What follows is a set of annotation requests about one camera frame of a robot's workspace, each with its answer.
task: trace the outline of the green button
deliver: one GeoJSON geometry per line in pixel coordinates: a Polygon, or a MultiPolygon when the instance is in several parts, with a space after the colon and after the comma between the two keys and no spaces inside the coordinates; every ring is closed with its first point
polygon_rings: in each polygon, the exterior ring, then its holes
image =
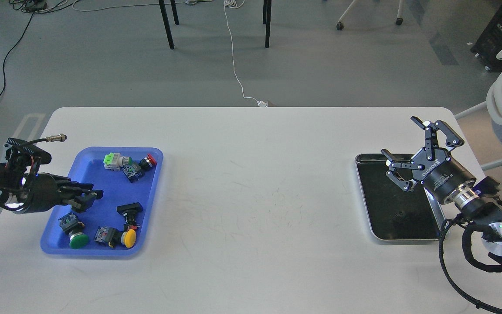
{"type": "Polygon", "coordinates": [[[84,247],[86,244],[88,244],[89,237],[86,234],[76,234],[72,237],[71,242],[69,243],[69,246],[72,249],[80,249],[84,247]]]}

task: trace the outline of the yellow button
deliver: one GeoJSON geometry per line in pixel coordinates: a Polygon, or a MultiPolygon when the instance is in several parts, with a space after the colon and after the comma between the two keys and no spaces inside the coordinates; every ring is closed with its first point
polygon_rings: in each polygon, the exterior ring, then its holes
{"type": "Polygon", "coordinates": [[[127,230],[123,233],[122,243],[128,248],[132,248],[135,245],[135,240],[137,239],[137,234],[133,229],[127,230]]]}

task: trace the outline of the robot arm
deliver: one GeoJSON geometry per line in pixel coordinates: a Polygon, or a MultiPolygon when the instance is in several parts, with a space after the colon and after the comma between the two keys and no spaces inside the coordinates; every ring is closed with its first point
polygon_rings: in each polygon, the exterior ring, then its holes
{"type": "MultiPolygon", "coordinates": [[[[410,160],[399,160],[388,150],[381,150],[388,159],[387,177],[403,191],[411,191],[421,184],[440,204],[454,202],[460,210],[454,223],[466,223],[462,237],[466,260],[480,270],[502,272],[502,201],[498,195],[499,183],[486,177],[475,185],[476,178],[450,153],[463,145],[464,141],[449,125],[440,120],[423,123],[417,117],[411,119],[425,131],[425,146],[410,160]],[[446,135],[446,148],[439,147],[439,130],[446,135]],[[413,179],[404,180],[400,171],[411,171],[413,179]],[[489,251],[488,256],[498,265],[486,265],[475,260],[471,252],[473,232],[482,233],[482,243],[489,251]]],[[[443,226],[441,232],[446,233],[447,230],[443,226]]]]}
{"type": "Polygon", "coordinates": [[[55,205],[71,205],[75,212],[84,212],[102,190],[90,183],[71,181],[49,173],[38,173],[40,165],[49,164],[51,155],[34,146],[41,141],[65,141],[61,134],[34,141],[9,138],[6,163],[0,163],[0,207],[17,214],[44,212],[55,205]]]}

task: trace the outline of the blue tray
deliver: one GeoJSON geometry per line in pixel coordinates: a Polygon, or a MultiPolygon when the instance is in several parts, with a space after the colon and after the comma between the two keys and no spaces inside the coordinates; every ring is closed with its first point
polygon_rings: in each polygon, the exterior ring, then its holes
{"type": "Polygon", "coordinates": [[[81,249],[69,247],[69,238],[61,227],[58,219],[71,212],[70,206],[55,206],[46,229],[40,239],[42,251],[48,254],[77,256],[129,256],[141,249],[145,242],[148,221],[152,211],[152,203],[164,155],[159,149],[150,147],[88,147],[78,153],[73,162],[68,177],[81,183],[93,183],[94,189],[104,191],[104,197],[94,201],[92,207],[84,213],[75,213],[85,224],[84,234],[90,238],[89,243],[81,249]],[[145,173],[145,176],[133,183],[129,182],[123,171],[111,171],[104,168],[103,160],[109,153],[121,153],[133,161],[139,161],[151,154],[156,159],[156,167],[145,173]],[[143,211],[137,215],[140,227],[136,230],[137,240],[130,249],[118,244],[114,249],[108,245],[95,242],[94,235],[100,226],[110,226],[123,230],[125,220],[116,209],[119,205],[141,203],[143,211]]]}

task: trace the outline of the metal tray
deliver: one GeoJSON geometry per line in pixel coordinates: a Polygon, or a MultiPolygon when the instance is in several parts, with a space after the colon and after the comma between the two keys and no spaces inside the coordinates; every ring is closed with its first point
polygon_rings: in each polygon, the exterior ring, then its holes
{"type": "MultiPolygon", "coordinates": [[[[410,159],[412,155],[397,155],[410,159]]],[[[436,241],[444,221],[441,205],[423,187],[401,191],[385,174],[386,157],[360,154],[356,157],[360,183],[371,234],[390,243],[436,241]]],[[[405,179],[409,173],[401,172],[405,179]]]]}

